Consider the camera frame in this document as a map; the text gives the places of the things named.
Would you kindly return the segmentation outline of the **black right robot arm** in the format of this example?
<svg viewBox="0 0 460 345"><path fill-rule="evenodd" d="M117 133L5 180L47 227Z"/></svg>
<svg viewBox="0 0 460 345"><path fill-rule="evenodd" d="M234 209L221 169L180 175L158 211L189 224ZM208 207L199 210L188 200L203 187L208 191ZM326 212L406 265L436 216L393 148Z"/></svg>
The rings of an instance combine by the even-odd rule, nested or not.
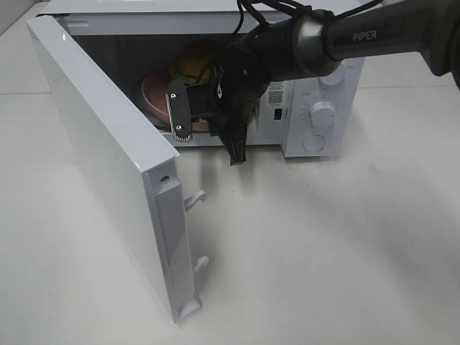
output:
<svg viewBox="0 0 460 345"><path fill-rule="evenodd" d="M269 1L269 7L287 14L275 24L253 1L238 5L257 27L215 51L205 65L208 83L173 80L166 93L174 139L189 141L193 122L205 119L232 165L246 161L249 116L272 82L323 77L348 58L403 52L420 53L434 75L459 77L457 1L371 1L342 14Z"/></svg>

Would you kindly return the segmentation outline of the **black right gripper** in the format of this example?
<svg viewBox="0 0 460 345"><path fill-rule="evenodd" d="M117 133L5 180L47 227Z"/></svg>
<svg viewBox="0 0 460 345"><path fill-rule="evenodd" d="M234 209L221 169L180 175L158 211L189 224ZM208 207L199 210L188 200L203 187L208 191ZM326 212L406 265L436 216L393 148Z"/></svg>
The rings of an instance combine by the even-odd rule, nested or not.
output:
<svg viewBox="0 0 460 345"><path fill-rule="evenodd" d="M247 161L246 145L249 118L262 96L262 68L254 61L211 63L211 79L186 87L181 80L167 85L167 109L174 139L192 139L192 119L208 122L211 135L217 136L229 154L229 164Z"/></svg>

